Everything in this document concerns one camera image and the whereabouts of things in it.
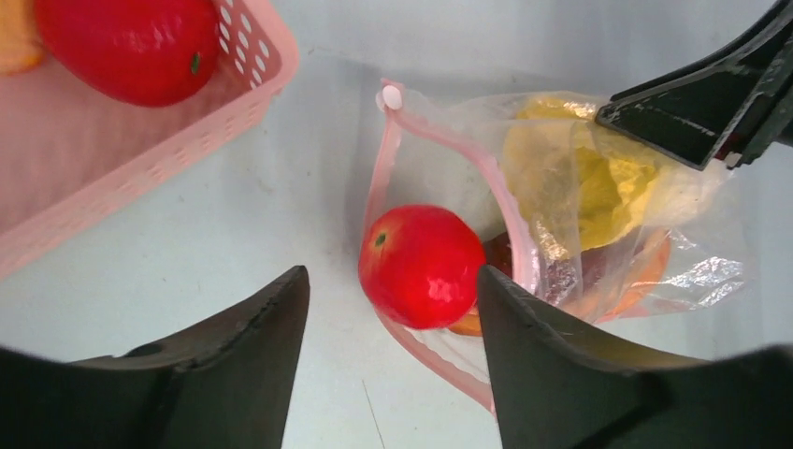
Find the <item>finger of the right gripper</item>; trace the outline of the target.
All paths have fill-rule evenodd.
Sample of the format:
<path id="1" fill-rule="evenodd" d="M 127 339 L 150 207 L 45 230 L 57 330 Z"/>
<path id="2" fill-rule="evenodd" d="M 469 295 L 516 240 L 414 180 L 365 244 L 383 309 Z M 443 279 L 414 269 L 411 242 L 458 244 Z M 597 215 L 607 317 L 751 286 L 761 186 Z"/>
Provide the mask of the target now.
<path id="1" fill-rule="evenodd" d="M 792 50 L 774 56 L 728 126 L 721 150 L 729 169 L 749 165 L 773 142 L 792 142 Z"/>
<path id="2" fill-rule="evenodd" d="M 777 1 L 725 47 L 666 75 L 614 94 L 596 122 L 703 170 L 774 56 L 792 50 L 792 4 Z"/>

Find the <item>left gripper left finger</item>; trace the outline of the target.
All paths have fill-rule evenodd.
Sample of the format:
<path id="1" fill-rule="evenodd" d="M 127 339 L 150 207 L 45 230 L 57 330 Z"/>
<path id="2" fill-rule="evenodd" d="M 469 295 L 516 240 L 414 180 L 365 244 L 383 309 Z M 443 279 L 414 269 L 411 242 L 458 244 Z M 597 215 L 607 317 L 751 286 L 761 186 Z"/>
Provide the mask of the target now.
<path id="1" fill-rule="evenodd" d="M 278 448 L 310 303 L 306 268 L 122 356 L 1 353 L 5 448 Z"/>

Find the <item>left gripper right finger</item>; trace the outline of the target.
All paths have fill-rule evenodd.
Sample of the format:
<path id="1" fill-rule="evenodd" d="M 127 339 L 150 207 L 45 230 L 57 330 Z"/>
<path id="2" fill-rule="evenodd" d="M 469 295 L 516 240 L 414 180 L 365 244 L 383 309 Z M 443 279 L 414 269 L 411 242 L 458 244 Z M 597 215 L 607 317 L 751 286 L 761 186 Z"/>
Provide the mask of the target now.
<path id="1" fill-rule="evenodd" d="M 485 266 L 479 314 L 506 448 L 788 448 L 792 349 L 715 361 L 619 338 Z"/>

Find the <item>clear zip top bag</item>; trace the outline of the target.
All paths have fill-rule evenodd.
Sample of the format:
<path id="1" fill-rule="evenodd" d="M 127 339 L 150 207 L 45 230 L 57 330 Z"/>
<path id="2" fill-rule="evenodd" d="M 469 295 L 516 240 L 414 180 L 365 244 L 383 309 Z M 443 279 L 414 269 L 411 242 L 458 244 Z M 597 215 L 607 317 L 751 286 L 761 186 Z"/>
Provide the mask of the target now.
<path id="1" fill-rule="evenodd" d="M 387 80 L 365 226 L 391 208 L 453 211 L 520 286 L 589 323 L 694 311 L 743 289 L 739 185 L 594 122 L 600 100 L 497 94 L 447 108 Z"/>

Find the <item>fake red orange peach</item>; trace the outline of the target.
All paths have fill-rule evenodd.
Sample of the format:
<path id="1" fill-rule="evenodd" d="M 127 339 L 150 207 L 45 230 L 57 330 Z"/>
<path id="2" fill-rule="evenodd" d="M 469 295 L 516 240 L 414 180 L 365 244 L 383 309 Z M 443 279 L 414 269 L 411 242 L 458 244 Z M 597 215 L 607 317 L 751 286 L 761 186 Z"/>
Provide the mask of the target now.
<path id="1" fill-rule="evenodd" d="M 368 228 L 358 279 L 369 302 L 391 320 L 419 330 L 443 328 L 476 305 L 485 262 L 478 235 L 455 213 L 410 204 Z"/>

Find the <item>fake red apple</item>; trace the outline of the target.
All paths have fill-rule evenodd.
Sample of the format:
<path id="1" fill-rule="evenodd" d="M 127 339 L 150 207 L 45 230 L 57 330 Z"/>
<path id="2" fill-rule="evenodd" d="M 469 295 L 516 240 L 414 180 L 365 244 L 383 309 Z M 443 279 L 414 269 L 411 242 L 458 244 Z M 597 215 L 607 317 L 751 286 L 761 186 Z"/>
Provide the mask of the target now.
<path id="1" fill-rule="evenodd" d="M 221 52 L 211 1 L 36 1 L 34 14 L 57 61 L 96 91 L 137 106 L 193 96 Z"/>

